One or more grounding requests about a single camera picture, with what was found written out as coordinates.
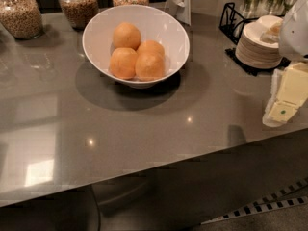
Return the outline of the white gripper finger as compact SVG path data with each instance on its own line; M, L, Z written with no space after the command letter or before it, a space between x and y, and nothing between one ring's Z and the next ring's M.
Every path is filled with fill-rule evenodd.
M271 97L265 108L265 112L262 118L264 125L268 127L279 127L284 124L284 121L279 117L279 109L275 108L274 105L279 102L283 102L285 97L285 71L275 69L271 77Z

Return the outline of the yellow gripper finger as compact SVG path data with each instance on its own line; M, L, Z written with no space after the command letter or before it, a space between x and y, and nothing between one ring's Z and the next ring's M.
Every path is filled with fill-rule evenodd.
M290 62L285 71L285 99L274 105L279 117L287 123L308 99L308 64Z

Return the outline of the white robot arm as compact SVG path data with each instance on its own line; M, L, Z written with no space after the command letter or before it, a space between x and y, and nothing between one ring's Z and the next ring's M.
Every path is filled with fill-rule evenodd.
M308 99L308 0L297 0L285 14L279 33L279 53L290 61L271 78L271 98L263 123L286 124Z

